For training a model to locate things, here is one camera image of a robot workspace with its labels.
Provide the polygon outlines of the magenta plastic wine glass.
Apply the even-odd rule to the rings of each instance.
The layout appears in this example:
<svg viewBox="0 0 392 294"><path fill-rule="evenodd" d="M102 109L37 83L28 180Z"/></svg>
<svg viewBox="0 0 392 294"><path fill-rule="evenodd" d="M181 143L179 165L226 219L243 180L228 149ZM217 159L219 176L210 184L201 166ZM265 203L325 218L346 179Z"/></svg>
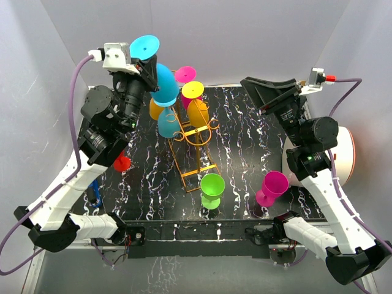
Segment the magenta plastic wine glass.
<svg viewBox="0 0 392 294"><path fill-rule="evenodd" d="M197 76L197 71L191 66L184 66L179 68L175 72L175 79L177 82L186 84L195 80ZM183 107L187 110L189 104L195 99L195 97L188 98L184 96L182 93L181 95L181 102L183 103Z"/></svg>

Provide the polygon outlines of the yellow-orange plastic wine glass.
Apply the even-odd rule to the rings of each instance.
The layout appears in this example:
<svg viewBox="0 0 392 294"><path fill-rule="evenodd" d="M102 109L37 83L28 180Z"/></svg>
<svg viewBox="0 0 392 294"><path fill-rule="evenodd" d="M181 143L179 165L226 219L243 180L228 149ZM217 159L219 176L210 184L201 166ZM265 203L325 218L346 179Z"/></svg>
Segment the yellow-orange plastic wine glass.
<svg viewBox="0 0 392 294"><path fill-rule="evenodd" d="M149 102L149 115L153 120L158 121L160 114L164 110L165 110L164 107L157 105L155 100L153 98L151 98L151 100Z"/></svg>

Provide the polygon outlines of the light blue plastic wine glass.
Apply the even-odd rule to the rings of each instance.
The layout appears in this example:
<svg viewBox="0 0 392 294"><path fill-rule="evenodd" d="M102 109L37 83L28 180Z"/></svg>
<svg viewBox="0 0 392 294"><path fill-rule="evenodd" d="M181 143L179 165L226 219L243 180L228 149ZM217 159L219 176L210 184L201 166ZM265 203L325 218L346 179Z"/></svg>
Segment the light blue plastic wine glass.
<svg viewBox="0 0 392 294"><path fill-rule="evenodd" d="M174 111L169 108L164 108L159 115L157 125L159 134L164 138L174 138L181 130Z"/></svg>

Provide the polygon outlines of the orange plastic wine glass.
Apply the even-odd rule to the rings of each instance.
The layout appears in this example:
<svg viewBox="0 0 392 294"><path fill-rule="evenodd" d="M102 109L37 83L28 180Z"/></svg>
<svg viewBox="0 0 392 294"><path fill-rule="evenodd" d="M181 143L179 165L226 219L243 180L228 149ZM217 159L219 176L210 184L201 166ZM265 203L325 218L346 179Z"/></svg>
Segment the orange plastic wine glass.
<svg viewBox="0 0 392 294"><path fill-rule="evenodd" d="M200 100L203 93L204 85L199 81L190 81L181 90L182 97L189 101L187 115L191 126L195 128L203 127L209 121L208 106Z"/></svg>

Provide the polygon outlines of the green plastic wine glass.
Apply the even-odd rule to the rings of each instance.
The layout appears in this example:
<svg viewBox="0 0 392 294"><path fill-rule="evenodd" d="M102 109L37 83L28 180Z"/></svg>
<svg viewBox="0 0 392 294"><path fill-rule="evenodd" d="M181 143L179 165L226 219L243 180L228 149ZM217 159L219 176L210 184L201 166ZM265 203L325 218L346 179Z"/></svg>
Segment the green plastic wine glass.
<svg viewBox="0 0 392 294"><path fill-rule="evenodd" d="M225 190L223 177L216 173L208 173L200 181L200 188L203 207L209 210L218 208Z"/></svg>

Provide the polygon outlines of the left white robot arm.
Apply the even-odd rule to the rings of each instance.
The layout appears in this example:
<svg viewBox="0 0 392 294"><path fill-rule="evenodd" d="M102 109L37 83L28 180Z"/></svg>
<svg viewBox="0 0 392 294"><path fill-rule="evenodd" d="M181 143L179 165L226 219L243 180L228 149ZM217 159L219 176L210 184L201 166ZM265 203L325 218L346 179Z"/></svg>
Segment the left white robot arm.
<svg viewBox="0 0 392 294"><path fill-rule="evenodd" d="M70 210L90 184L122 156L145 94L159 89L157 56L131 61L135 73L109 69L113 87L99 85L88 90L81 114L89 125L80 135L76 134L73 115L69 115L74 147L69 161L47 192L29 206L15 210L15 217L29 229L35 246L59 252L77 239L102 238L113 244L125 240L127 226L115 213L82 216Z"/></svg>

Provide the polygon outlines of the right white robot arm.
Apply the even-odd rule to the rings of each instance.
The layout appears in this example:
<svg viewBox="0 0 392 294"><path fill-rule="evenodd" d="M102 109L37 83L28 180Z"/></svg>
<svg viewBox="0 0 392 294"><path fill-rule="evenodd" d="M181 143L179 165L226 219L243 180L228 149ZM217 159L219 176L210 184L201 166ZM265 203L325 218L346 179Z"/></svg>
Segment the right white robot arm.
<svg viewBox="0 0 392 294"><path fill-rule="evenodd" d="M330 151L337 146L337 121L330 116L306 119L306 97L295 79L273 82L246 77L240 83L256 108L277 118L294 145L286 152L288 167L317 202L333 231L329 235L289 211L275 217L271 229L247 228L252 241L261 243L267 236L280 243L297 241L324 259L330 274L342 285L381 268L391 257L391 243L364 224L338 182Z"/></svg>

